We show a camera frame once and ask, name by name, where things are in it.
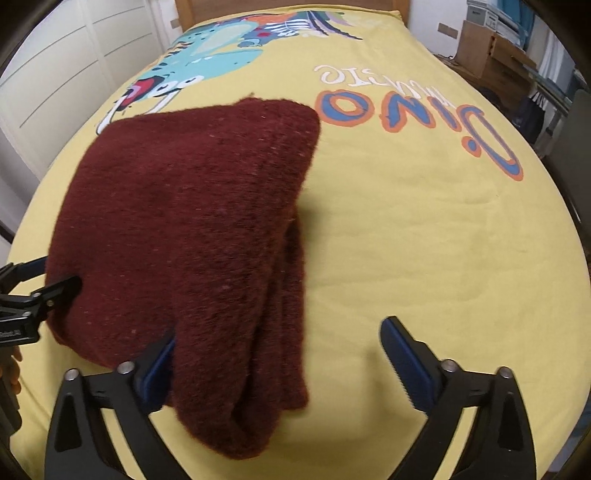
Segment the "black bag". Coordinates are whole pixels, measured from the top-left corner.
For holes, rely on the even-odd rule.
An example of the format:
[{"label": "black bag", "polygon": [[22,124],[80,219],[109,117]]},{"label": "black bag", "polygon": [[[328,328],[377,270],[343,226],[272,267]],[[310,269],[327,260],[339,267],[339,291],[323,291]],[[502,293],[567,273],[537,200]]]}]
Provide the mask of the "black bag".
[{"label": "black bag", "polygon": [[533,145],[544,128],[545,111],[542,107],[544,98],[540,92],[525,97],[513,117],[513,126]]}]

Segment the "folded fabric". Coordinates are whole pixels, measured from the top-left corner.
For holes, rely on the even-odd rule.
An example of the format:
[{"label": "folded fabric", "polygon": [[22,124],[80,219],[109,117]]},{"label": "folded fabric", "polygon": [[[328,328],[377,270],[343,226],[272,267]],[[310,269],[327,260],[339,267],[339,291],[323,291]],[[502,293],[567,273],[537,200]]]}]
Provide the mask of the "folded fabric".
[{"label": "folded fabric", "polygon": [[105,367],[174,328],[171,404],[234,459],[303,408],[303,250],[296,200],[320,133],[289,100],[120,120],[80,162],[47,261],[83,290],[48,324]]}]

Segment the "blue fabric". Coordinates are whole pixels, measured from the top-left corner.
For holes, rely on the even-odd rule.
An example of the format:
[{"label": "blue fabric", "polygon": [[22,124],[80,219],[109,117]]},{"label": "blue fabric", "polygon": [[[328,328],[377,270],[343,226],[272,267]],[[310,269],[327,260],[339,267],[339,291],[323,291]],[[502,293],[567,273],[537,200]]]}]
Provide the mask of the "blue fabric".
[{"label": "blue fabric", "polygon": [[172,379],[172,355],[175,341],[172,339],[160,352],[143,382],[137,385],[136,393],[145,413],[160,410],[168,397]]},{"label": "blue fabric", "polygon": [[527,48],[531,32],[534,29],[534,12],[521,0],[499,0],[498,6],[519,25],[521,47]]},{"label": "blue fabric", "polygon": [[591,426],[591,395],[587,400],[587,404],[583,410],[583,414],[579,419],[576,427],[573,430],[573,433],[570,435],[571,437],[582,437],[586,430]]},{"label": "blue fabric", "polygon": [[20,264],[17,269],[18,281],[27,281],[45,273],[47,257],[37,258],[30,262]]},{"label": "blue fabric", "polygon": [[390,319],[382,322],[380,340],[414,408],[429,415],[439,392],[421,359]]}]

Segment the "cartoon dinosaur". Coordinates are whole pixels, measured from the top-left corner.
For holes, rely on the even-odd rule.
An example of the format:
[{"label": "cartoon dinosaur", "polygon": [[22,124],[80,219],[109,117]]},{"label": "cartoon dinosaur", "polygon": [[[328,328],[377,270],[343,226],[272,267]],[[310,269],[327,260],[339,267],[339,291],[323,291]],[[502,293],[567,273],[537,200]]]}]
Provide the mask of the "cartoon dinosaur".
[{"label": "cartoon dinosaur", "polygon": [[168,105],[178,93],[203,80],[238,70],[255,60],[260,48],[215,53],[258,27],[258,23],[240,21],[230,24],[210,24],[189,30],[180,37],[162,61],[130,85],[115,102],[96,128],[99,135],[111,123],[117,112],[143,98],[163,97],[146,113],[156,113]]}]

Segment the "blue gripper pad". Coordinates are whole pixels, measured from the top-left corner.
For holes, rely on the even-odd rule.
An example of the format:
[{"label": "blue gripper pad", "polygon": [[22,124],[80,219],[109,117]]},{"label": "blue gripper pad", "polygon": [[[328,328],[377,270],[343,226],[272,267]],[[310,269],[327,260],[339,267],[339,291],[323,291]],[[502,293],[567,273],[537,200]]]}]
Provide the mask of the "blue gripper pad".
[{"label": "blue gripper pad", "polygon": [[173,338],[161,350],[156,361],[136,385],[135,390],[145,413],[161,410],[166,402],[173,374],[171,361],[174,344]]},{"label": "blue gripper pad", "polygon": [[45,273],[47,257],[37,258],[18,266],[18,281],[27,281]]},{"label": "blue gripper pad", "polygon": [[396,317],[382,322],[380,340],[414,408],[429,415],[441,390],[439,360],[427,345],[414,340]]}]

